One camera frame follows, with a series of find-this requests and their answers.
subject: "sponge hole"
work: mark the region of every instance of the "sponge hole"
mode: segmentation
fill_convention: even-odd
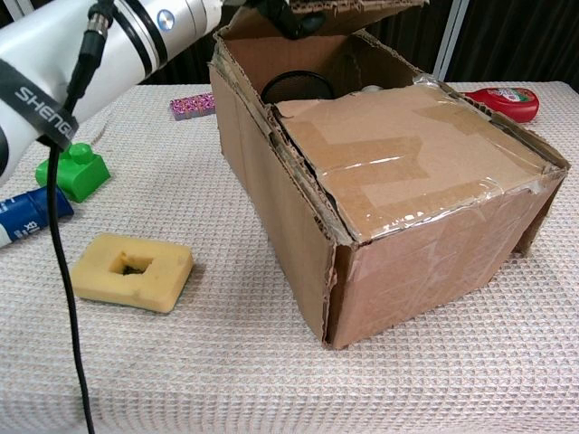
[[[122,274],[123,276],[143,274],[147,271],[151,262],[153,262],[153,258],[128,255],[122,251],[117,258],[113,260],[109,271],[115,274]]]

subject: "dark background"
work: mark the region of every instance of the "dark background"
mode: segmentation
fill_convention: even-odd
[[[40,7],[50,0],[33,0]],[[367,30],[408,61],[432,72],[451,0],[431,0]],[[234,10],[225,8],[222,24]],[[12,21],[0,0],[0,26]],[[207,83],[211,35],[196,42],[146,83]],[[579,1],[470,0],[446,81],[560,80],[579,91]]]

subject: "red bottle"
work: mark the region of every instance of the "red bottle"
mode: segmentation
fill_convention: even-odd
[[[529,89],[486,88],[465,95],[490,109],[500,111],[516,122],[528,122],[539,111],[539,99]]]

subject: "black cable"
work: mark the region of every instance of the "black cable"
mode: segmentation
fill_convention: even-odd
[[[48,223],[51,228],[52,245],[54,246],[54,253],[58,261],[59,269],[61,270],[62,283],[64,285],[64,292],[66,294],[66,302],[69,308],[69,319],[71,322],[71,340],[72,353],[74,355],[74,365],[79,377],[79,384],[81,386],[82,408],[84,410],[84,419],[87,423],[87,430],[90,434],[94,434],[94,426],[92,423],[92,415],[90,414],[90,397],[89,387],[87,385],[86,377],[84,376],[84,368],[82,367],[81,358],[81,339],[79,337],[79,322],[76,315],[76,303],[74,301],[74,292],[72,291],[71,274],[66,264],[66,257],[64,256],[64,249],[62,248],[61,233],[58,228],[58,206],[56,202],[56,179],[58,172],[58,160],[60,149],[56,143],[51,144],[51,152],[48,158],[48,176],[47,176],[47,201],[48,201]]]
[[[89,27],[82,38],[79,59],[72,73],[71,81],[68,86],[68,97],[64,102],[63,108],[72,114],[76,103],[88,88],[94,72],[100,66],[102,53],[107,40],[107,28],[112,24],[112,16],[115,11],[114,0],[99,0],[89,11]],[[58,204],[56,200],[56,186],[58,179],[58,162],[61,152],[56,142],[44,136],[39,139],[40,142],[50,147],[48,158],[48,174],[46,184],[46,202],[48,208],[48,223],[51,228],[52,245],[62,275],[62,283],[66,294],[66,302],[69,309],[69,319],[71,322],[71,340],[72,353],[74,355],[74,365],[79,377],[81,387],[82,409],[84,419],[87,424],[89,434],[94,434],[94,425],[90,413],[90,396],[89,386],[84,375],[81,357],[81,338],[79,336],[79,321],[76,315],[76,302],[72,290],[71,273],[69,272],[62,247],[61,233],[58,227]]]

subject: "yellow sponge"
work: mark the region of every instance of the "yellow sponge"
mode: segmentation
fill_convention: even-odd
[[[193,268],[191,250],[102,233],[71,271],[78,297],[170,312]]]

